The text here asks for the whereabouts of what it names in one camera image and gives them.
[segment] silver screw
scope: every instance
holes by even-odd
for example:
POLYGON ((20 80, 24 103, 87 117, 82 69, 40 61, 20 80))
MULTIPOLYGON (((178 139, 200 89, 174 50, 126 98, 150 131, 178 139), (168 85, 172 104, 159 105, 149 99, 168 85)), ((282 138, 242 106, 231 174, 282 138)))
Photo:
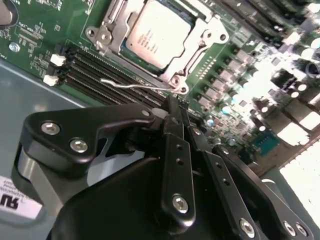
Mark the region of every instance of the silver screw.
POLYGON ((221 150, 225 153, 225 154, 229 154, 229 151, 228 151, 228 149, 226 149, 225 147, 221 147, 221 150))
POLYGON ((294 237, 297 235, 295 229, 287 221, 284 221, 283 223, 284 223, 285 229, 288 231, 288 233, 290 233, 291 236, 294 237))
POLYGON ((180 79, 178 76, 174 76, 171 80, 172 84, 178 86, 180 84, 180 79))
POLYGON ((296 224, 296 228, 302 233, 303 236, 308 237, 307 231, 299 223, 296 224))
POLYGON ((17 52, 20 51, 20 46, 19 46, 17 43, 15 43, 15 42, 11 42, 11 43, 9 44, 9 49, 10 49, 12 52, 17 53, 17 52))
POLYGON ((79 154, 82 154, 88 150, 88 145, 85 141, 83 141, 81 139, 74 139, 70 142, 70 148, 73 151, 75 151, 79 154))
POLYGON ((255 230, 250 224, 250 222, 248 222, 244 218, 241 218, 240 226, 241 226, 241 229, 245 232, 245 234, 247 234, 249 238, 253 239, 255 237, 255 230))
POLYGON ((185 214, 188 212, 188 203, 182 196, 174 196, 172 199, 172 204, 179 213, 185 214))
POLYGON ((143 115, 145 115, 145 116, 147 116, 147 117, 149 117, 149 116, 150 116, 150 113, 149 113, 149 112, 147 112, 146 110, 142 110, 142 114, 143 114, 143 115))
POLYGON ((60 132, 60 127, 53 122, 45 122, 41 125, 41 130, 48 135, 56 135, 60 132))
POLYGON ((194 128, 193 131, 195 134, 201 135, 201 131, 198 128, 194 128))

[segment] reflective surface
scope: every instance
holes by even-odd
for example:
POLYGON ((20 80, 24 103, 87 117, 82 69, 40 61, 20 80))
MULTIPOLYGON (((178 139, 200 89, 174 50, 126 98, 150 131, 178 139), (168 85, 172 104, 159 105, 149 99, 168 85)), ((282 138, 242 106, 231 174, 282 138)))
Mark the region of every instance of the reflective surface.
MULTIPOLYGON (((10 178, 23 121, 29 114, 84 106, 0 59, 0 176, 10 178)), ((44 208, 35 220, 0 211, 0 238, 45 240, 54 221, 44 208)))

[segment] black mounting arm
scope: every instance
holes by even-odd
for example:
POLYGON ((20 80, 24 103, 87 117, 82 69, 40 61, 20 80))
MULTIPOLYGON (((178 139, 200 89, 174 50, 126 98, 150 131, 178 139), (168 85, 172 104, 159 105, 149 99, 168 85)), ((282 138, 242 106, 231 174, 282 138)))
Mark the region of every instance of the black mounting arm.
POLYGON ((57 215, 52 240, 313 240, 310 229, 238 156, 213 149, 185 102, 35 113, 24 122, 12 180, 57 215), (145 152, 88 186, 98 139, 145 152))

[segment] label sticker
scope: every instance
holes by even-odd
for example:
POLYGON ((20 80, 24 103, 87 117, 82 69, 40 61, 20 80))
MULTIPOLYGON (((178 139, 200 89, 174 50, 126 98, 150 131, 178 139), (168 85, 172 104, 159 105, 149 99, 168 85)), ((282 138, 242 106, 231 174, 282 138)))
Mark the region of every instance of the label sticker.
POLYGON ((16 189, 11 179, 0 176, 0 211, 36 219, 42 205, 16 189))

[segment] cpu socket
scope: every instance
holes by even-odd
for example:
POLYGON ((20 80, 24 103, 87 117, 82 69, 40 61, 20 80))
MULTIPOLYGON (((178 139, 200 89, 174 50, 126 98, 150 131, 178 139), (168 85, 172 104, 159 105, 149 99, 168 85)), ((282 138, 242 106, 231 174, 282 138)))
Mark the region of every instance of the cpu socket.
POLYGON ((159 88, 189 92, 186 79, 229 34, 198 0, 112 0, 101 26, 86 28, 99 54, 159 88))

